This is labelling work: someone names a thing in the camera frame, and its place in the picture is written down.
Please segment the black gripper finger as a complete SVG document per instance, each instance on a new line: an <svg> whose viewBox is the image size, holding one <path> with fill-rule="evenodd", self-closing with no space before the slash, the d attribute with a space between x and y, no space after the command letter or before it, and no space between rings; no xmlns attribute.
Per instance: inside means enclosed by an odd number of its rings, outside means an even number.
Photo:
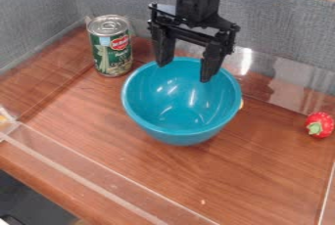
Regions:
<svg viewBox="0 0 335 225"><path fill-rule="evenodd" d="M151 43L158 66L165 67L174 59L175 38L166 27L151 28Z"/></svg>
<svg viewBox="0 0 335 225"><path fill-rule="evenodd" d="M228 41L210 41L202 53L200 61L200 81L208 82L213 75L217 74L225 56L232 53L232 47Z"/></svg>

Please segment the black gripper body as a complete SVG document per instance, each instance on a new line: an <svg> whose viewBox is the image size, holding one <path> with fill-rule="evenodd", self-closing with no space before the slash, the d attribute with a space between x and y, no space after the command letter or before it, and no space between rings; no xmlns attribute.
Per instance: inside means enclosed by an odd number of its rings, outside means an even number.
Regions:
<svg viewBox="0 0 335 225"><path fill-rule="evenodd" d="M174 46L175 40L197 45L234 45L240 27L220 16L220 0L175 0L174 5L149 4L153 43Z"/></svg>

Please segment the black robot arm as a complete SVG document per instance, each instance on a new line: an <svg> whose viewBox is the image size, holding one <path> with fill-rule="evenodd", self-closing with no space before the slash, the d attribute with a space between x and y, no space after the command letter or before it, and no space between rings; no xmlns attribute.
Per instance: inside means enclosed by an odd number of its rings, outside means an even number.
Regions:
<svg viewBox="0 0 335 225"><path fill-rule="evenodd" d="M177 0L175 5L149 4L155 62L165 67L174 60L175 42L184 40L205 48L200 60L200 81L217 74L233 53L240 26L218 15L220 0Z"/></svg>

